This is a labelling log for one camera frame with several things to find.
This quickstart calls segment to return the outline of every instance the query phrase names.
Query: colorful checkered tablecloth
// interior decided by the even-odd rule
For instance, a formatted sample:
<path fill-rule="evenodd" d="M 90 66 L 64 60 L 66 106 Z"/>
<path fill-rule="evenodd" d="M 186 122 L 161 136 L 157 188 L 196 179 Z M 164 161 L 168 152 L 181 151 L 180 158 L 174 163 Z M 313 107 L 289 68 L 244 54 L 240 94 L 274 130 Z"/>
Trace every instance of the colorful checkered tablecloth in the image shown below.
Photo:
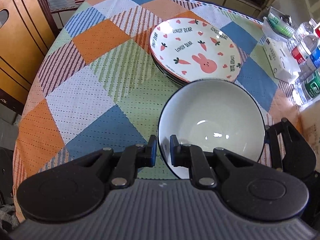
<path fill-rule="evenodd" d="M 30 90 L 14 151 L 14 196 L 37 172 L 107 146 L 122 151 L 157 134 L 161 109 L 179 87 L 157 69 L 148 43 L 152 29 L 173 17 L 206 21 L 228 35 L 242 59 L 235 83 L 255 98 L 265 124 L 285 116 L 300 129 L 292 86 L 274 78 L 257 20 L 196 0 L 86 0 Z M 267 148 L 260 162 L 270 165 Z M 175 178 L 159 151 L 156 166 L 138 177 Z"/>

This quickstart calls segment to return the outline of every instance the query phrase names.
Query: plastic bottle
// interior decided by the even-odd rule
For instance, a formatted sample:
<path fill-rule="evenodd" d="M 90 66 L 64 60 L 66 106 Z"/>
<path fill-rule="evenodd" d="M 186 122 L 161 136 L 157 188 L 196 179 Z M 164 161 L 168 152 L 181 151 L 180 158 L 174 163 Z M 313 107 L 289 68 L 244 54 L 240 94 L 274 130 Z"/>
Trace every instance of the plastic bottle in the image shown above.
<path fill-rule="evenodd" d="M 299 28 L 295 31 L 290 39 L 287 41 L 287 47 L 289 51 L 292 51 L 295 46 L 307 35 L 313 34 L 313 29 L 317 23 L 314 19 L 310 19 L 309 22 L 301 23 Z"/>
<path fill-rule="evenodd" d="M 319 37 L 315 34 L 305 36 L 291 51 L 292 56 L 297 60 L 298 64 L 306 61 L 311 53 L 320 45 Z"/>
<path fill-rule="evenodd" d="M 300 82 L 305 81 L 317 68 L 320 67 L 320 46 L 318 46 L 300 66 Z"/>
<path fill-rule="evenodd" d="M 317 69 L 304 82 L 297 83 L 292 92 L 295 103 L 299 106 L 310 102 L 320 94 L 320 73 Z"/>

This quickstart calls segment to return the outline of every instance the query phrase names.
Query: bunny face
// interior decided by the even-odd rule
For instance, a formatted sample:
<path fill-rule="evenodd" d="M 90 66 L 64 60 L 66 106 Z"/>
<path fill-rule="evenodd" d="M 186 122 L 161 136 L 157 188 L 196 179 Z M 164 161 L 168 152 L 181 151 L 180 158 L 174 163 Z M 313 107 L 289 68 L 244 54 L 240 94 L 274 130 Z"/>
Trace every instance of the bunny face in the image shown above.
<path fill-rule="evenodd" d="M 212 73 L 217 69 L 217 64 L 213 60 L 207 59 L 201 53 L 198 54 L 198 57 L 196 55 L 192 55 L 192 59 L 200 64 L 201 70 L 205 73 Z"/>

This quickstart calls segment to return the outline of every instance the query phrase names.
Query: bowl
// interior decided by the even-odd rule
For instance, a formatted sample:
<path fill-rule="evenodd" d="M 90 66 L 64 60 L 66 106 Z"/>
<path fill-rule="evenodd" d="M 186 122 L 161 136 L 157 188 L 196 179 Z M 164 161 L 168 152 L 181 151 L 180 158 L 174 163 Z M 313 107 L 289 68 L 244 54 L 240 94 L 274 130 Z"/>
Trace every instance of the bowl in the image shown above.
<path fill-rule="evenodd" d="M 264 147 L 264 121 L 254 99 L 241 87 L 221 79 L 202 79 L 180 88 L 162 109 L 158 143 L 162 158 L 180 179 L 188 169 L 173 167 L 170 136 L 203 151 L 216 147 L 258 161 Z"/>

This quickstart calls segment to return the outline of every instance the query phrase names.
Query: stack of plates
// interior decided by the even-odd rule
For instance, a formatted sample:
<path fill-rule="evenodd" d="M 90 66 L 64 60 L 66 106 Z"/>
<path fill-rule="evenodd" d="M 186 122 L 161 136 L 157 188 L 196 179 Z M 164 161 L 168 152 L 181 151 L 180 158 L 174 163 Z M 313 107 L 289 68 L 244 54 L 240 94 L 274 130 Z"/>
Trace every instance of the stack of plates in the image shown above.
<path fill-rule="evenodd" d="M 200 20 L 164 21 L 152 31 L 149 45 L 159 70 L 179 85 L 203 78 L 233 82 L 241 69 L 240 54 L 233 41 Z"/>

